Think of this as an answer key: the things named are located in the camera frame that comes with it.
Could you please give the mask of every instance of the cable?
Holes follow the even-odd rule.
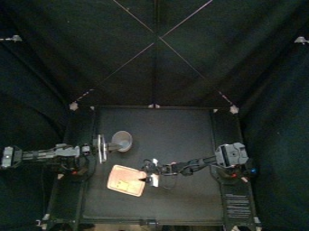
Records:
[[[45,184],[43,184],[43,171],[42,171],[42,186],[43,186],[43,215],[45,215],[45,211],[46,211],[46,208],[45,208],[46,195],[45,195]]]
[[[177,184],[178,184],[178,175],[173,175],[174,176],[174,185],[172,186],[172,187],[168,187],[168,186],[162,186],[164,187],[164,189],[168,189],[168,190],[172,190],[172,189],[174,189],[176,187],[177,187]]]

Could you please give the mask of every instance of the black table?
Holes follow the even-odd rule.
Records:
[[[109,174],[114,165],[139,169],[145,159],[157,158],[161,163],[186,162],[214,155],[224,143],[242,142],[238,118],[229,110],[192,108],[111,108],[99,107],[77,111],[71,118],[66,143],[89,143],[94,134],[105,134],[111,141],[117,131],[129,131],[133,146],[127,152],[111,152],[107,162],[97,162],[90,180],[74,188],[71,180],[57,180],[50,211],[54,217],[65,217],[73,223],[123,223],[161,225],[232,226],[225,202],[225,182],[218,183],[210,168],[190,177],[162,177],[161,187],[146,185],[142,196],[119,193],[107,188]],[[75,200],[62,194],[73,194]],[[244,187],[253,202],[252,186]],[[246,222],[253,223],[253,215]]]

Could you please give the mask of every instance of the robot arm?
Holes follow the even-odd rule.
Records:
[[[142,171],[148,177],[142,181],[158,187],[160,176],[184,175],[192,176],[208,166],[216,166],[222,171],[222,176],[229,177],[251,177],[256,174],[253,162],[249,160],[245,145],[241,143],[224,144],[217,148],[216,155],[193,159],[189,162],[173,162],[170,164],[158,164],[158,160],[145,160]]]
[[[78,171],[81,169],[81,159],[89,161],[90,155],[98,155],[99,162],[106,161],[106,141],[102,134],[93,141],[93,146],[71,146],[65,143],[58,144],[49,150],[23,152],[18,146],[8,146],[3,152],[2,169],[18,168],[20,164],[43,163],[51,164],[57,171]]]

